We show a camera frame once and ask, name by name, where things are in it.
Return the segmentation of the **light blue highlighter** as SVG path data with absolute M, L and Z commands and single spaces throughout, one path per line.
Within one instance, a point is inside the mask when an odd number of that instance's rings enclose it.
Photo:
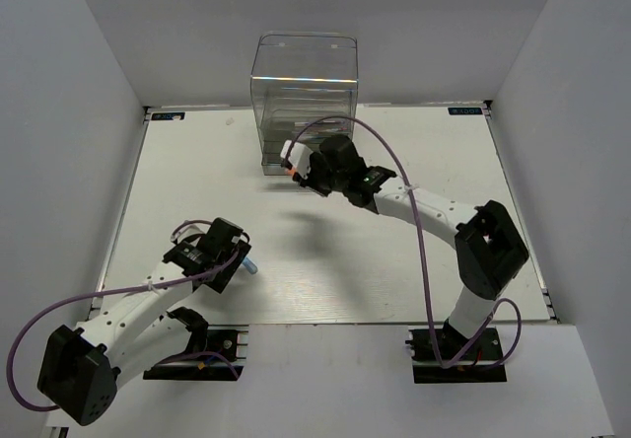
M 251 275 L 255 275 L 258 272 L 257 265 L 248 257 L 245 257 L 242 262 L 242 266 L 247 270 L 247 272 Z

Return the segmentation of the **red gel pen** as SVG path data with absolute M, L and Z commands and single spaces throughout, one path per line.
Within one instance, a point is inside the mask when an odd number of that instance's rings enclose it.
M 315 131 L 343 131 L 348 130 L 351 122 L 341 118 L 328 118 L 326 120 L 312 121 L 312 122 L 300 122 L 296 123 L 294 129 L 296 131 L 301 130 L 315 130 Z

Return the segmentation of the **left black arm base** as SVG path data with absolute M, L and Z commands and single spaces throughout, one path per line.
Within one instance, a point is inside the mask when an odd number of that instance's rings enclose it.
M 144 372 L 145 381 L 235 382 L 245 368 L 247 327 L 212 327 L 201 353 L 160 363 Z

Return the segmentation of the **clear acrylic drawer organizer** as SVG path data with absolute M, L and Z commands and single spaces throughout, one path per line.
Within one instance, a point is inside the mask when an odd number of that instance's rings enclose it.
M 280 152 L 295 136 L 311 146 L 337 133 L 353 134 L 358 90 L 358 45 L 336 33 L 269 32 L 259 38 L 249 80 L 261 169 L 284 173 Z M 343 131 L 296 131 L 300 122 L 341 118 Z

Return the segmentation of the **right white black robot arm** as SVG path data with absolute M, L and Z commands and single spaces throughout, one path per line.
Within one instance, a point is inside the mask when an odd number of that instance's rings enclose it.
M 478 329 L 529 259 L 503 204 L 490 200 L 473 206 L 415 188 L 393 170 L 367 165 L 344 135 L 324 140 L 316 151 L 286 141 L 281 158 L 300 187 L 321 196 L 339 192 L 358 208 L 420 225 L 453 248 L 462 289 L 444 322 L 441 340 L 459 358 L 479 348 Z

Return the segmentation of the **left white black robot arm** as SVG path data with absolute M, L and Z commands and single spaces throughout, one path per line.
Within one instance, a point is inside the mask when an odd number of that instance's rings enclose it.
M 226 349 L 210 343 L 208 322 L 182 302 L 198 290 L 223 292 L 251 249 L 249 236 L 217 218 L 205 230 L 185 222 L 171 241 L 139 290 L 119 291 L 96 317 L 48 338 L 37 388 L 77 424 L 94 423 L 124 385 L 155 366 L 214 359 L 238 377 Z

